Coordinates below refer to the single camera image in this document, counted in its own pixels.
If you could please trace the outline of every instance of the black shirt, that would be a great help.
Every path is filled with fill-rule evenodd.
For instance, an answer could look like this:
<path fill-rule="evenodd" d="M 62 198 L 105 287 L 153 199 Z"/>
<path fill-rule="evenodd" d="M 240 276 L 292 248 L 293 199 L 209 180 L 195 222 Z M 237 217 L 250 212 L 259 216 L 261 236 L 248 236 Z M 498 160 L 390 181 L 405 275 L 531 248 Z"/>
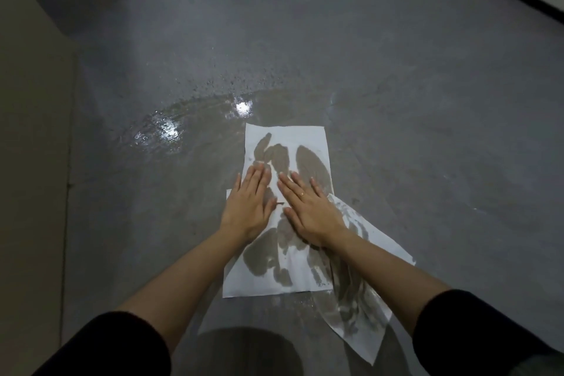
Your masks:
<path fill-rule="evenodd" d="M 432 375 L 562 374 L 562 355 L 473 294 L 449 290 L 417 320 L 413 348 Z M 84 326 L 35 375 L 169 375 L 163 338 L 143 319 L 108 312 Z"/>

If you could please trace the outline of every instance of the gray floor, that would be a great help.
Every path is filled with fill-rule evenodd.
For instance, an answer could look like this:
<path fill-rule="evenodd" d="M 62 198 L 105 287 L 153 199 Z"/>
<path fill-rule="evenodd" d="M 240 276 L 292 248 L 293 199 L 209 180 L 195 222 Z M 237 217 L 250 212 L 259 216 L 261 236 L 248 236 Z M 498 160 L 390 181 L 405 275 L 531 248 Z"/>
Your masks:
<path fill-rule="evenodd" d="M 249 122 L 325 126 L 339 197 L 564 349 L 562 24 L 517 0 L 39 2 L 80 46 L 65 339 L 213 232 Z M 424 374 L 396 321 L 369 368 L 308 294 L 219 287 L 176 374 L 263 373 L 261 356 Z"/>

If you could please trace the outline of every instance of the person's left hand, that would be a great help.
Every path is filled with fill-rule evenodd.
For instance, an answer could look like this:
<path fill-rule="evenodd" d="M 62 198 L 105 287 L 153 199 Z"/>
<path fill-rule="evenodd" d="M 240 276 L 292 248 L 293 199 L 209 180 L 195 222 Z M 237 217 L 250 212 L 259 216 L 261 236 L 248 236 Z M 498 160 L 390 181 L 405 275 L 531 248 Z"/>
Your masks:
<path fill-rule="evenodd" d="M 264 164 L 257 167 L 251 165 L 243 183 L 241 174 L 237 174 L 221 216 L 220 229 L 241 234 L 246 241 L 258 237 L 276 207 L 276 198 L 263 204 L 264 192 L 271 178 L 270 167 L 265 168 Z"/>

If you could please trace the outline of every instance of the person's left arm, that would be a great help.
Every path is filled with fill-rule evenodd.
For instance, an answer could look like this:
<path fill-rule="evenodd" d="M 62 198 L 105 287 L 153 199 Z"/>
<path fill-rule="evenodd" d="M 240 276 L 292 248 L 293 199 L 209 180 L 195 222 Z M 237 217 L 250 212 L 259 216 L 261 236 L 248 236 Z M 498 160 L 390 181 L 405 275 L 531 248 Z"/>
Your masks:
<path fill-rule="evenodd" d="M 272 174 L 251 166 L 235 185 L 219 230 L 187 252 L 116 311 L 90 321 L 35 374 L 170 372 L 170 357 L 212 281 L 266 227 L 276 199 L 263 203 Z"/>

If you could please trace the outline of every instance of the paper sheet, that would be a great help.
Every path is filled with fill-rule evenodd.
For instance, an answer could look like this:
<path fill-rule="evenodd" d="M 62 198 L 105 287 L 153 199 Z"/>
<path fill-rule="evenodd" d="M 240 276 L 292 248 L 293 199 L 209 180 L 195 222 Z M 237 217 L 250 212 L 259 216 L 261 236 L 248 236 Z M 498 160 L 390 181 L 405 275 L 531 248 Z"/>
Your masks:
<path fill-rule="evenodd" d="M 354 209 L 330 194 L 345 224 L 372 244 L 414 265 L 413 258 L 393 239 L 378 230 Z M 360 357 L 374 364 L 392 312 L 378 294 L 340 258 L 328 252 L 334 289 L 312 293 L 326 323 Z"/>
<path fill-rule="evenodd" d="M 329 262 L 324 253 L 306 244 L 292 230 L 282 212 L 286 200 L 276 186 L 276 173 L 297 171 L 304 178 L 314 176 L 332 192 L 329 151 L 323 127 L 257 127 L 246 125 L 245 163 L 242 173 L 255 161 L 272 169 L 270 193 L 278 205 L 266 229 L 223 273 L 223 297 L 263 296 L 333 288 Z"/>

